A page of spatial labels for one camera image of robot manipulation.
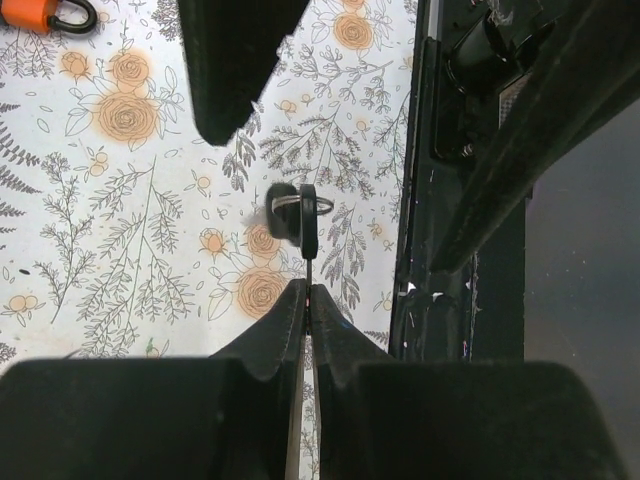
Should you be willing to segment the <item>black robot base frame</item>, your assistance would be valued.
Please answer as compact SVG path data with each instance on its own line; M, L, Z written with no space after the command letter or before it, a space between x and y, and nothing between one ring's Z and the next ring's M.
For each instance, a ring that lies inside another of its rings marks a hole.
M542 174L639 96L635 1L421 1L389 351L521 360Z

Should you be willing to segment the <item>black keys bunch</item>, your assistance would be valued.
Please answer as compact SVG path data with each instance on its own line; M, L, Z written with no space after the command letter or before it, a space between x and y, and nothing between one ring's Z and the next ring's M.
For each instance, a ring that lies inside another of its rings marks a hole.
M312 284L312 262L319 248L318 218L334 210L334 202L317 195L312 184L295 187L272 184L265 197L267 228L275 239L287 240L300 249L306 261L306 282Z

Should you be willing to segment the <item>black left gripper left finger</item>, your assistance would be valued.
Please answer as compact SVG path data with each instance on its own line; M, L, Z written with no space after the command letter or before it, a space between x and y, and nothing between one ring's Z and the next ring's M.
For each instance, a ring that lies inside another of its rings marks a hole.
M1 379L5 479L294 479L306 286L208 357L37 359Z

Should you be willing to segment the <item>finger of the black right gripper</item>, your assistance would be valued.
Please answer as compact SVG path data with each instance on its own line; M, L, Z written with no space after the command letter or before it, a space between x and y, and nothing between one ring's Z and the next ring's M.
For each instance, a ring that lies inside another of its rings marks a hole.
M195 125L225 146L253 112L294 33L301 0L192 0L178 3Z

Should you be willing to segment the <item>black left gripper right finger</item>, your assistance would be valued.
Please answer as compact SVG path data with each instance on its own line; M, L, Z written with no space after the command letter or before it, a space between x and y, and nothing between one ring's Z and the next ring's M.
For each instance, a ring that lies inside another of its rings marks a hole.
M624 479L596 402L549 362L410 363L346 320L309 315L324 479Z

